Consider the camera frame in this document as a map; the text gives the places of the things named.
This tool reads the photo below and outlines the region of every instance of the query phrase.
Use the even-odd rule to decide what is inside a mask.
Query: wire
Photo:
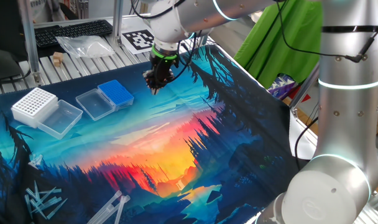
[[[316,110],[316,107],[318,107],[318,105],[319,105],[319,101],[316,103],[315,107],[313,108],[312,113],[309,115],[307,121],[305,122],[305,125],[308,125],[308,121],[309,121],[309,119],[310,119],[311,117],[312,117],[312,120],[311,120],[311,121],[313,121],[313,119],[315,118],[315,116],[316,116],[316,114],[318,113],[318,110],[319,110],[319,109]]]
[[[315,118],[302,132],[301,134],[299,135],[297,141],[295,142],[295,162],[297,163],[297,167],[298,167],[298,171],[301,170],[301,166],[300,166],[300,160],[298,158],[298,144],[300,143],[300,140],[302,138],[302,136],[306,133],[306,131],[308,129],[310,129],[312,127],[312,125],[314,125],[317,121],[319,120],[319,117]]]
[[[156,14],[154,16],[142,16],[140,15],[136,8],[134,7],[134,0],[131,0],[131,9],[134,11],[135,15],[137,15],[138,17],[140,17],[141,19],[156,19],[160,16],[164,16],[166,15],[168,12],[172,11],[173,8],[175,7],[178,7],[179,5],[181,5],[185,0],[179,0],[178,2],[176,2],[173,6],[169,7],[168,9],[164,10],[163,12],[159,13],[159,14]]]
[[[15,82],[18,82],[18,81],[21,81],[22,79],[28,77],[30,74],[31,74],[31,70],[29,69],[29,71],[26,73],[26,75],[24,75],[23,77],[20,77],[20,78],[16,78],[14,80],[0,80],[0,84],[8,84],[8,83],[15,83]]]
[[[308,53],[308,54],[315,54],[315,55],[321,55],[321,56],[328,56],[328,57],[343,57],[345,59],[348,59],[348,60],[351,60],[352,62],[355,62],[355,63],[359,63],[364,54],[366,54],[367,50],[370,48],[371,44],[373,43],[374,41],[374,38],[377,36],[378,34],[378,31],[369,38],[369,40],[364,44],[364,47],[362,48],[362,50],[358,53],[357,56],[353,57],[353,56],[349,56],[349,55],[340,55],[340,54],[323,54],[323,53],[318,53],[318,52],[312,52],[312,51],[308,51],[308,50],[300,50],[300,49],[296,49],[292,46],[290,46],[288,43],[287,43],[287,40],[286,40],[286,37],[284,35],[284,25],[283,25],[283,16],[282,16],[282,10],[279,6],[279,3],[276,2],[276,5],[277,5],[277,9],[278,9],[278,14],[279,14],[279,17],[280,17],[280,23],[281,23],[281,28],[282,28],[282,37],[283,37],[283,40],[284,40],[284,43],[285,45],[292,49],[292,50],[295,50],[297,52],[303,52],[303,53]]]
[[[173,80],[171,80],[170,82],[173,82],[177,78],[179,78],[183,74],[183,72],[188,68],[188,66],[191,63],[191,60],[193,58],[193,55],[195,54],[196,41],[197,41],[197,37],[196,37],[196,33],[195,33],[195,37],[193,38],[193,47],[192,47],[192,50],[190,52],[190,56],[189,56],[189,60],[188,60],[187,64],[184,66],[184,68],[182,69],[182,71]]]

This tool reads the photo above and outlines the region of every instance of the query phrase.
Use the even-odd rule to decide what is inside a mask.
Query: black keyboard
[[[35,29],[35,41],[39,47],[58,45],[55,37],[81,37],[84,35],[107,35],[112,33],[112,25],[106,20],[86,22],[71,26],[52,26]]]

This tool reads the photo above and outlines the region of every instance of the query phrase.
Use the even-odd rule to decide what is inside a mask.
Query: clear plastic box
[[[97,121],[115,111],[131,106],[134,97],[117,81],[113,80],[76,97],[76,101]]]
[[[62,139],[81,119],[83,111],[40,88],[33,89],[11,108],[15,120]]]
[[[76,101],[94,121],[114,112],[114,107],[97,89],[77,96]]]
[[[82,110],[60,100],[52,108],[50,115],[39,124],[39,129],[57,139],[62,139],[76,125],[82,115]]]

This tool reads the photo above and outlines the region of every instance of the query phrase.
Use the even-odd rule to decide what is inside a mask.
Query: green fabric
[[[234,57],[265,88],[270,87],[280,73],[290,75],[301,83],[319,61],[318,55],[297,52],[285,45],[280,18],[274,23],[277,14],[276,5],[266,8]],[[320,51],[323,20],[320,2],[290,0],[284,6],[282,15],[289,45],[300,50]]]

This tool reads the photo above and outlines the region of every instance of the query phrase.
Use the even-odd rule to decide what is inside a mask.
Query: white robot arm
[[[166,85],[180,40],[275,3],[155,3],[152,15],[167,12],[150,20],[155,34],[151,62],[159,68],[144,74],[149,87],[157,90]],[[256,224],[352,224],[378,186],[378,0],[323,0],[322,4],[324,55],[320,58],[320,122],[315,156],[292,179],[287,192],[262,212]]]

